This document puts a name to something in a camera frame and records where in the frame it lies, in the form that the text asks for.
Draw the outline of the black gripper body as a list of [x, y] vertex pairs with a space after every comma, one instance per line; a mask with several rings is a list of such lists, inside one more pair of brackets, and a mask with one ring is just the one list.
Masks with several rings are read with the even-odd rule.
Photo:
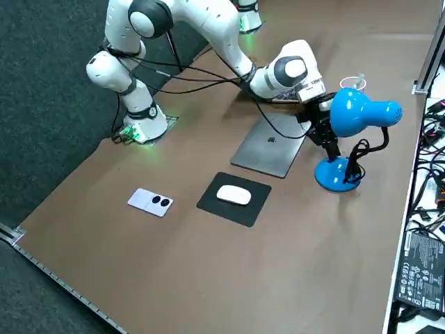
[[330, 139], [332, 136], [330, 110], [322, 111], [318, 102], [302, 104], [296, 118], [299, 123], [310, 122], [306, 131], [310, 139]]

